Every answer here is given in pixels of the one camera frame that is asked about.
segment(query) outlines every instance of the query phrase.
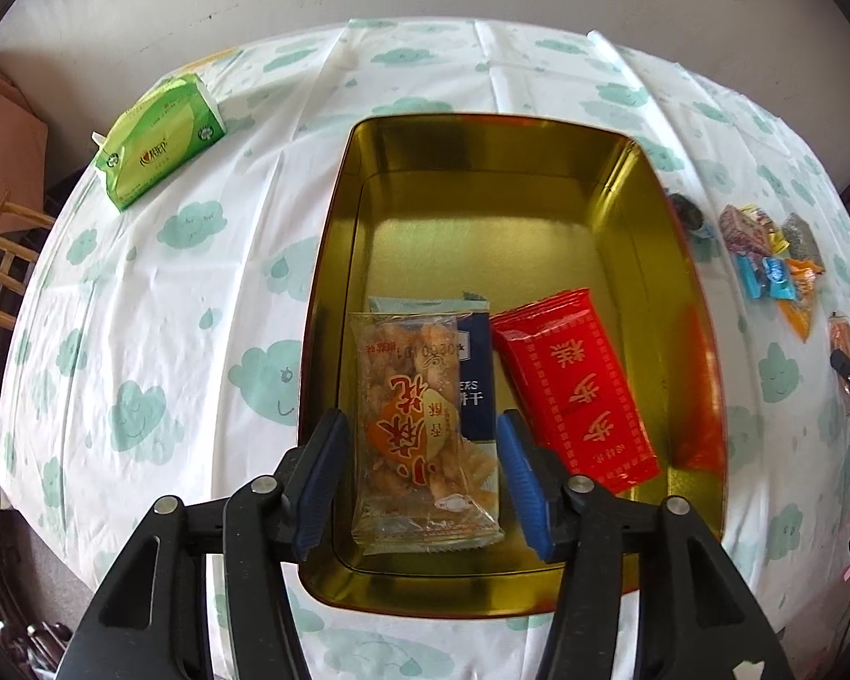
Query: cloud print tablecloth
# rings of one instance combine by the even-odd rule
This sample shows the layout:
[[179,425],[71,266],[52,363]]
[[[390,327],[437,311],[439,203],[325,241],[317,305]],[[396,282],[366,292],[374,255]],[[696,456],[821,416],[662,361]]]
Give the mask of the cloud print tablecloth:
[[[482,20],[352,20],[197,67],[228,134],[120,214],[86,170],[27,292],[2,388],[0,481],[92,588],[159,496],[223,497],[295,444],[313,265],[351,126],[480,111],[635,137],[709,217],[797,212],[827,264],[809,341],[744,299],[720,238],[691,241],[721,357],[730,436],[724,546],[795,665],[838,625],[850,534],[850,418],[827,315],[850,317],[850,221],[803,141],[744,96],[589,36]],[[215,670],[232,674],[220,564]],[[328,609],[288,585],[314,677],[531,678],[547,617],[422,621]],[[635,596],[615,677],[632,677]]]

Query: white tablecloth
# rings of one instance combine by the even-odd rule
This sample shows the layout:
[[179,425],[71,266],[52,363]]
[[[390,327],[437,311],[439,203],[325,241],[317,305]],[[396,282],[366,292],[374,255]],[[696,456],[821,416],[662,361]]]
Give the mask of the white tablecloth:
[[[633,135],[662,183],[709,218],[757,203],[816,233],[827,274],[805,344],[775,304],[748,303],[720,238],[691,250],[728,405],[723,543],[774,628],[800,626],[784,638],[798,668],[818,659],[838,623],[823,604],[847,597],[850,418],[826,317],[850,317],[850,221],[788,126],[600,33],[504,22],[352,20],[196,71],[226,137],[122,214],[85,172],[35,269],[3,381],[2,487],[79,577],[100,582],[157,497],[223,497],[295,444],[311,273],[351,126],[398,112],[539,115]],[[230,674],[218,562],[211,572],[215,669]],[[544,645],[547,617],[360,615],[315,603],[295,570],[287,580],[314,677],[532,677]],[[632,677],[635,610],[627,597],[618,678]]]

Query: floor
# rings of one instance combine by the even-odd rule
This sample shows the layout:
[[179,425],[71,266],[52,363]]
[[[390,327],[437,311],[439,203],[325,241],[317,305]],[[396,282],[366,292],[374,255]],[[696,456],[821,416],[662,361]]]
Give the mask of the floor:
[[20,514],[16,517],[17,569],[23,595],[38,619],[75,629],[91,601],[91,590],[50,551]]

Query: pink cloth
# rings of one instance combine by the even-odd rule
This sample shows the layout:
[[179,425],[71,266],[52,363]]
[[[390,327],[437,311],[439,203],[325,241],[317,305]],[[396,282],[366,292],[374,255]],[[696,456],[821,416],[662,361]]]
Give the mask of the pink cloth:
[[[44,205],[47,126],[32,115],[23,94],[0,73],[0,198],[39,212]],[[31,227],[17,217],[0,221],[0,232]]]

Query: tissue pack logo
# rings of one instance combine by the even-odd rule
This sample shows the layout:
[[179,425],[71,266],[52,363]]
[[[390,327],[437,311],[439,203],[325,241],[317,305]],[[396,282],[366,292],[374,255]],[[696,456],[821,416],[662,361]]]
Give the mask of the tissue pack logo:
[[138,162],[141,163],[141,165],[148,165],[155,158],[162,156],[165,153],[167,153],[167,141],[161,140],[155,147],[147,149],[142,154],[141,158],[139,158]]

